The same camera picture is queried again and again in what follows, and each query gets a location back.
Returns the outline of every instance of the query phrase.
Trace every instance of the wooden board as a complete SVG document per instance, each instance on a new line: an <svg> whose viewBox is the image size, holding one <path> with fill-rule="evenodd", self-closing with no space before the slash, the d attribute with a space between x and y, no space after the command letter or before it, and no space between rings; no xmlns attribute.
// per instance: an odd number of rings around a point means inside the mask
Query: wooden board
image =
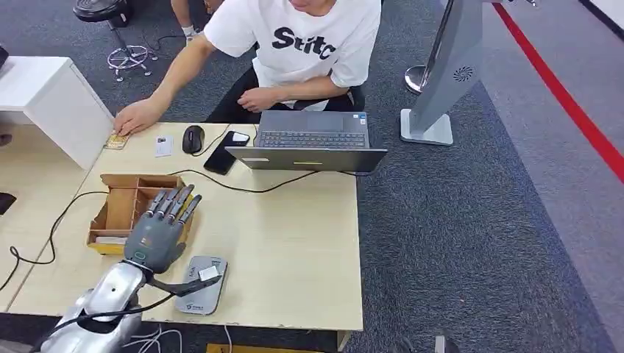
<svg viewBox="0 0 624 353"><path fill-rule="evenodd" d="M99 177L106 173L203 171L210 152L192 157L181 150L187 126L158 124L133 136L122 151L104 150L81 191L106 190ZM223 133L225 125L202 127L208 144ZM253 126L230 129L255 134ZM159 135L174 137L172 156L154 157ZM227 176L211 176L226 185L261 190L304 173L252 171L236 163ZM203 200L184 255L158 278L181 282L194 255L222 257L228 261L228 269L221 299L213 315L180 313L171 301L144 313L144 320L363 329L355 177L325 172L265 194L228 190L197 174L184 173L181 177L186 184L195 184L194 193L201 194ZM103 257L85 246L89 221L103 202L103 197L94 196L68 212L57 233L58 261L34 268L11 306L11 313L62 315L67 306L120 260ZM139 296L141 304L148 305L165 293L145 287Z"/></svg>
<svg viewBox="0 0 624 353"><path fill-rule="evenodd" d="M0 285L15 265L9 247L35 260L41 253L54 220L76 195L87 176L71 158L34 125L2 126L13 141L0 147L0 192L17 197L0 216ZM49 251L42 260L49 260ZM32 265L22 263L9 285L0 291L0 311L17 294Z"/></svg>
<svg viewBox="0 0 624 353"><path fill-rule="evenodd" d="M230 346L228 346L227 344L209 343L208 347L206 348L206 353L230 353ZM315 353L315 352L295 351L293 349L232 346L232 353Z"/></svg>

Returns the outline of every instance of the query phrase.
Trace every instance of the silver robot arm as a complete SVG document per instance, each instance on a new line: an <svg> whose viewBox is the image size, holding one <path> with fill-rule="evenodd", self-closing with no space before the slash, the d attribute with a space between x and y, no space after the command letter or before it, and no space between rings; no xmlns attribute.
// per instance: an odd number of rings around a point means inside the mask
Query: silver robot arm
<svg viewBox="0 0 624 353"><path fill-rule="evenodd" d="M42 353L119 352L141 325L141 311L149 309L138 304L138 291L145 284L170 293L168 299L194 293L221 279L216 267L200 271L193 282L178 285L154 278L167 271L185 248L180 242L182 229L202 198L198 195L187 203L192 190L189 185L159 192L128 236L124 260L78 298L33 352L39 348Z"/></svg>

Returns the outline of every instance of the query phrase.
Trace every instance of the black cable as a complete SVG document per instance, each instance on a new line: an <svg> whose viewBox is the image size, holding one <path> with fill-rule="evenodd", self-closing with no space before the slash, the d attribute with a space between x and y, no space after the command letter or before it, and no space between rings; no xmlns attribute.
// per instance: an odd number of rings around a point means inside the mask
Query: black cable
<svg viewBox="0 0 624 353"><path fill-rule="evenodd" d="M58 228L60 222L63 220L63 217L65 217L65 214L67 213L67 211L69 211L69 207L71 207L71 205L73 205L74 202L76 202L76 200L80 199L83 196L91 195L91 194L94 194L94 193L108 193L108 192L106 192L106 191L90 191L88 193L81 193L80 195L74 197L73 200L71 200L71 202L67 205L67 207L65 207L65 210L63 211L63 213L61 213L60 216L58 216L58 218L56 219L56 221L54 221L54 223L52 224L52 228L50 229L50 235L48 236L48 242L50 242L50 248L52 249L52 259L50 259L48 261L43 261L43 262L42 261L28 260L28 259L23 258L20 255L20 253L17 250L17 248L15 248L14 246L11 246L9 248L9 252L15 258L15 267L13 267L13 270L9 274L7 280L4 281L4 284L0 287L0 291L3 290L5 287L7 287L7 285L9 284L9 281L15 275L15 272L17 271L21 261L24 261L25 263L31 263L33 265L49 265L49 264L53 263L57 259L57 251L56 251L56 248L54 247L54 238L53 237L54 237L54 233L57 231L57 228Z"/></svg>
<svg viewBox="0 0 624 353"><path fill-rule="evenodd" d="M217 184L219 186L222 186L222 187L224 187L226 189L234 190L234 191L241 191L241 192L244 192L244 193L268 193L268 192L273 191L273 190L275 190L277 188L281 188L284 185L287 185L287 184L290 184L292 182L296 182L296 181L301 180L303 178L309 177L312 174L320 173L319 171L313 171L311 173L303 174L302 176L299 176L299 177L294 178L294 179L287 180L285 182L282 182L280 184L277 184L277 185L275 185L275 186L273 186L271 188L265 189L265 190L249 190L249 189L243 189L243 188L235 188L233 186L225 185L222 182L218 182L213 177L211 177L211 176L209 176L207 174L204 174L201 171L194 171L193 169L185 169L183 171L175 171L175 172L169 173L167 175L176 175L176 174L181 174L181 173L186 173L186 172L199 174L199 175L201 175L201 176L203 176L205 178L208 178L210 181L214 182L215 184Z"/></svg>
<svg viewBox="0 0 624 353"><path fill-rule="evenodd" d="M229 124L225 127L225 129L223 130L223 132L222 132L219 136L217 136L217 137L216 137L216 138L215 138L212 142L210 142L210 144L208 145L208 147L206 147L206 148L205 148L205 149L204 149L201 153L199 153L199 154L191 154L191 156L193 156L193 157L199 157L199 156L201 156L202 154L206 153L206 152L210 149L210 147L212 147L212 146L214 145L214 143L215 143L218 139L222 138L222 137L223 137L223 135L225 135L225 134L227 133L227 130L230 128L230 125L232 125L232 123L229 123Z"/></svg>
<svg viewBox="0 0 624 353"><path fill-rule="evenodd" d="M64 327L67 327L71 324L75 324L84 320L91 320L92 318L101 318L102 316L122 316L122 315L132 315L132 314L142 313L144 311L154 309L158 305L161 305L162 303L168 301L174 296L175 296L174 294L169 294L168 296L159 300L158 302L155 302L154 304L148 305L146 307L139 307L136 309L121 310L121 311L110 311L108 313L81 315L81 316L78 316L77 318L72 318L71 320L67 320L63 322L62 324L57 325L54 328L52 328L48 333L46 333L42 338L39 339L39 341L32 347L30 351L31 353L37 352L41 348L41 345L43 344L43 342L45 342L50 336L52 336L58 330Z"/></svg>
<svg viewBox="0 0 624 353"><path fill-rule="evenodd" d="M143 36L143 42L145 42L145 44L153 51L160 51L163 48L163 45L160 43L163 39L168 39L168 38L185 38L186 39L185 35L164 35L156 40L157 48L154 48L152 44L150 44L149 41L147 41L147 38L145 38L144 30L141 31L141 35Z"/></svg>
<svg viewBox="0 0 624 353"><path fill-rule="evenodd" d="M253 126L254 126L254 130L255 130L255 135L254 135L254 139L252 141L252 147L255 147L255 139L258 137L258 127L255 124L253 124Z"/></svg>
<svg viewBox="0 0 624 353"><path fill-rule="evenodd" d="M356 178L362 177L362 178L364 178L364 177L370 177L371 175L377 173L377 171L371 171L369 173L351 173L349 171L339 171L339 173L340 174L350 175L351 177L356 177Z"/></svg>

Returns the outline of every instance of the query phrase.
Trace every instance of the black mouse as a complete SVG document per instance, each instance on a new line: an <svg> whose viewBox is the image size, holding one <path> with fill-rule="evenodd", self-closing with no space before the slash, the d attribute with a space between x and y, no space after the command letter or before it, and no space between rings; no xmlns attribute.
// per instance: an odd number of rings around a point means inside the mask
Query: black mouse
<svg viewBox="0 0 624 353"><path fill-rule="evenodd" d="M197 125L187 127L182 139L182 150L185 153L193 154L201 151L203 146L204 129Z"/></svg>

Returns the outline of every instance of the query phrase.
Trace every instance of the cable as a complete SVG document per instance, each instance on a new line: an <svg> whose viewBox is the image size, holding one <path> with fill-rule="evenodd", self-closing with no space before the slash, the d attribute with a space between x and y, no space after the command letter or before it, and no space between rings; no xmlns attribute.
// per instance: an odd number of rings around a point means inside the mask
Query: cable
<svg viewBox="0 0 624 353"><path fill-rule="evenodd" d="M148 305L146 307L138 307L136 309L129 309L129 310L110 311L107 313L95 313L95 314L81 315L81 316L78 316L77 318L72 318L71 320L67 320L63 322L62 324L59 324L55 326L54 328L52 328L47 334L45 334L42 338L39 339L37 344L35 344L32 347L30 353L37 352L41 348L41 344L43 344L43 342L45 342L50 336L52 336L58 330L65 328L71 324L75 324L84 320L91 320L92 318L101 318L103 316L122 316L122 315L132 315L132 314L142 313L144 311L154 309L158 305L161 305L162 303L168 301L174 296L175 296L174 294L169 294L168 296L166 296L165 298L162 298L158 302L155 302L154 304Z"/></svg>
<svg viewBox="0 0 624 353"><path fill-rule="evenodd" d="M143 42L145 42L145 44L153 51L160 51L163 48L163 45L160 43L163 39L186 38L185 35L164 35L156 40L157 47L154 48L151 44L149 44L149 41L147 41L147 38L145 38L145 30L141 30L141 35L143 36Z"/></svg>
<svg viewBox="0 0 624 353"><path fill-rule="evenodd" d="M106 191L90 191L88 193L81 193L80 195L74 197L74 199L71 200L71 202L69 202L67 207L65 207L63 213L61 213L60 216L58 216L58 218L56 219L56 221L54 221L54 223L52 224L52 228L50 229L50 236L48 236L48 241L47 241L47 243L48 242L50 243L50 248L52 249L52 259L50 259L48 261L43 261L43 262L41 262L41 261L34 261L34 260L28 260L28 259L23 258L20 255L20 253L17 250L17 248L15 248L14 246L11 246L9 248L9 252L15 258L15 267L13 267L13 270L9 274L7 280L4 281L4 284L0 287L0 291L5 289L7 287L7 285L9 285L9 282L13 278L13 276L15 275L15 272L17 271L21 261L24 261L25 263L31 263L33 265L49 265L49 264L53 263L57 259L57 251L56 251L56 248L54 247L54 239L53 239L53 237L54 237L54 233L57 231L57 228L58 228L60 222L63 220L63 217L65 217L65 214L67 213L67 211L69 211L69 207L71 207L71 205L73 205L74 202L76 202L78 199L80 199L83 196L87 196L87 195L91 195L91 194L95 194L95 193L108 193L108 192L106 192Z"/></svg>
<svg viewBox="0 0 624 353"><path fill-rule="evenodd" d="M135 344L138 343L143 343L143 345L141 346L141 348L138 350L138 353L146 353L154 344L156 344L156 347L158 348L158 353L161 353L160 350L160 342L158 341L160 339L160 337L173 332L173 333L177 333L178 336L180 337L180 353L182 353L182 333L176 329L169 329L165 332L163 332L163 328L161 325L158 324L158 329L156 330L156 332L150 334L150 335L145 335L145 336L132 336L132 338L141 338L140 340L136 340L134 342L130 342L126 345L124 345L122 348L126 348L129 346L134 346Z"/></svg>
<svg viewBox="0 0 624 353"><path fill-rule="evenodd" d="M254 126L254 130L255 130L255 135L254 135L254 139L252 141L252 146L255 147L255 139L258 137L258 127L255 124L253 124L253 126Z"/></svg>
<svg viewBox="0 0 624 353"><path fill-rule="evenodd" d="M227 330L226 325L223 325L223 328L225 328L225 334L227 335L227 342L230 344L230 353L232 353L232 338L230 337L230 331Z"/></svg>
<svg viewBox="0 0 624 353"><path fill-rule="evenodd" d="M351 173L349 171L339 171L340 174L346 174L346 175L350 175L351 177L356 177L356 178L364 178L364 177L370 177L371 175L377 173L377 171L371 171L369 173Z"/></svg>
<svg viewBox="0 0 624 353"><path fill-rule="evenodd" d="M210 181L214 182L215 184L217 184L219 186L222 186L222 187L224 187L226 189L233 190L233 191L241 191L241 192L244 192L244 193L268 193L268 192L273 191L273 190L275 190L277 188L281 188L284 185L287 185L287 184L290 184L292 182L296 182L296 181L301 180L303 178L309 177L312 174L320 173L320 171L313 171L313 172L310 172L310 173L307 173L307 174L303 174L302 176L299 176L299 177L294 178L294 179L287 180L285 182L282 182L280 184L277 184L277 185L275 185L273 187L270 187L268 189L265 189L265 190L249 190L249 189L236 188L236 187L233 187L233 186L225 185L222 182L216 181L213 177L211 177L211 176L209 176L207 174L204 174L201 171L194 171L193 169L185 169L183 171L175 171L175 172L169 173L167 175L176 175L176 174L181 174L181 173L186 173L186 172L199 174L199 175L201 175L201 176L203 176L205 178L208 178Z"/></svg>
<svg viewBox="0 0 624 353"><path fill-rule="evenodd" d="M212 146L214 145L214 143L215 143L218 139L222 138L222 137L223 137L223 135L225 135L225 134L227 133L227 130L230 128L230 125L232 125L232 123L229 123L229 124L225 127L225 129L223 130L223 132L222 132L219 136L217 136L214 140L212 140L212 142L210 142L210 144L208 145L208 147L206 147L206 148L205 148L205 149L204 149L201 153L199 153L199 154L192 154L191 156L193 156L193 157L199 157L199 156L201 156L202 154L206 153L206 152L210 149L210 147L212 147Z"/></svg>

